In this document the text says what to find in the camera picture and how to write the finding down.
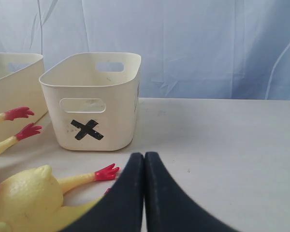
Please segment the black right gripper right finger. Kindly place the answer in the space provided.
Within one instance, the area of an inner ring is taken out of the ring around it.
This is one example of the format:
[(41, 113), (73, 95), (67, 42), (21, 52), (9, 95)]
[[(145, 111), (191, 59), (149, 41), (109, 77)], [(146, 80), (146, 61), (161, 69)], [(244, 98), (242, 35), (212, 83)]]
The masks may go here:
[(149, 232), (233, 232), (175, 182), (157, 152), (145, 154), (145, 211)]

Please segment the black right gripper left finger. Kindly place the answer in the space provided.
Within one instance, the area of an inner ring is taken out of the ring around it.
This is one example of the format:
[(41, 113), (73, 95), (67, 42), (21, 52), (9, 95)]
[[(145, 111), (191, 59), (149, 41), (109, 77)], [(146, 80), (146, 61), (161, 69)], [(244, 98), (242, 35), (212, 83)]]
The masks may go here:
[(118, 180), (101, 200), (64, 232), (139, 232), (144, 206), (145, 164), (132, 153)]

